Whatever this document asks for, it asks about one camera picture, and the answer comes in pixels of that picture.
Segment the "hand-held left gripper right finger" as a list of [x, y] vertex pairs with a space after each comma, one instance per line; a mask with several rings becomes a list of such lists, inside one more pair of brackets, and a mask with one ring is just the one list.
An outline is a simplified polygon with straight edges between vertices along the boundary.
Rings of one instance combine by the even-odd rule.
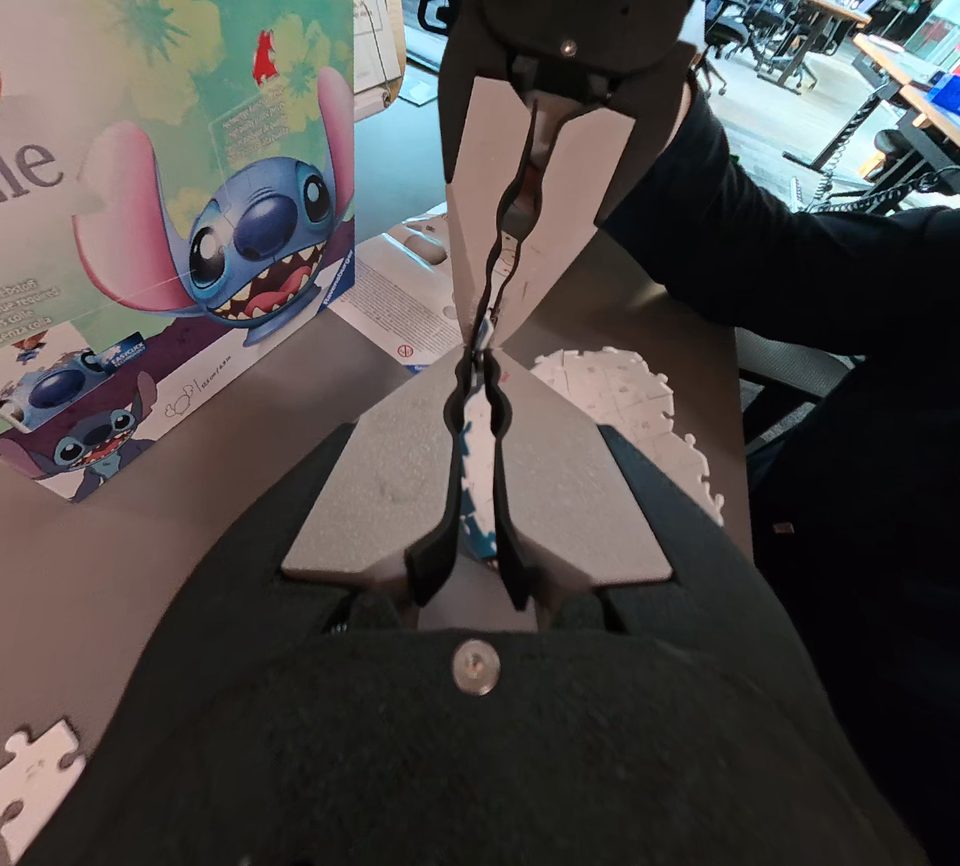
[[598, 424], [500, 349], [485, 352], [497, 566], [517, 610], [673, 569]]

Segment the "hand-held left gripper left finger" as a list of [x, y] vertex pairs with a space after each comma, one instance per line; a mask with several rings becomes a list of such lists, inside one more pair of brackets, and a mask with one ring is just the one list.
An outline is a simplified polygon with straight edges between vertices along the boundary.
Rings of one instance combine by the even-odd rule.
[[457, 557], [473, 364], [456, 348], [349, 431], [282, 561], [288, 577], [389, 591], [425, 607]]

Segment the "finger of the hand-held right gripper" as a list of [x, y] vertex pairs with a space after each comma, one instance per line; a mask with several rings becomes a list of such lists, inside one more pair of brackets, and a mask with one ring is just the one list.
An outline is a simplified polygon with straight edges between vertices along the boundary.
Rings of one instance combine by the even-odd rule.
[[453, 178], [446, 187], [453, 298], [467, 350], [476, 348], [501, 245], [501, 200], [522, 178], [533, 116], [508, 81], [474, 80]]
[[489, 346], [502, 346], [522, 326], [593, 237], [634, 126], [635, 119], [608, 108], [568, 117], [558, 126], [539, 182], [534, 225], [518, 241], [498, 293]]

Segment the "blue and white puzzle piece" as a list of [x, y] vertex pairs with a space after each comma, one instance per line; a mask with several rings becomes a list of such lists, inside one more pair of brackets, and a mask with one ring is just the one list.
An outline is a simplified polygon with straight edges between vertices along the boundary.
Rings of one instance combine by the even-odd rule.
[[489, 316], [485, 316], [474, 336], [471, 380], [463, 406], [460, 433], [463, 469], [461, 527], [467, 549], [475, 560], [485, 564], [493, 564], [497, 559], [493, 499], [496, 437], [484, 378], [485, 349], [490, 344], [494, 329]]

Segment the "person's right forearm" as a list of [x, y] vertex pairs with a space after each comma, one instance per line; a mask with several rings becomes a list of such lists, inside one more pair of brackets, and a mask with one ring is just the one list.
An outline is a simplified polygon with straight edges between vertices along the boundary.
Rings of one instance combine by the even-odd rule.
[[700, 92], [604, 231], [705, 320], [824, 351], [958, 350], [958, 211], [791, 212], [731, 158]]

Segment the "printed cardboard puzzle box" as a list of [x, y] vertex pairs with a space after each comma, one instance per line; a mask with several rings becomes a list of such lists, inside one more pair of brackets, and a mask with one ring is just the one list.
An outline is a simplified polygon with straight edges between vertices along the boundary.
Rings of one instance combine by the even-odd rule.
[[353, 283], [353, 0], [1, 12], [2, 464], [80, 503]]

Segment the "white instruction leaflet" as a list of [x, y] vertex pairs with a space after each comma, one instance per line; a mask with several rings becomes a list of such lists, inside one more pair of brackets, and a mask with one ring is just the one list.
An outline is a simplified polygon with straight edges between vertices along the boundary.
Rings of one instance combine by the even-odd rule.
[[461, 349], [445, 203], [355, 252], [354, 284], [333, 312], [414, 374]]

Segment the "grey mesh office chair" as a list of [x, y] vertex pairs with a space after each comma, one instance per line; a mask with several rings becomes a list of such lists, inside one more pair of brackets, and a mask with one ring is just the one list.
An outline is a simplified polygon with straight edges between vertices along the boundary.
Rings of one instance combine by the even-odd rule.
[[747, 448], [804, 405], [817, 405], [860, 364], [858, 358], [771, 341], [741, 328], [735, 340], [739, 376], [759, 388], [742, 412]]

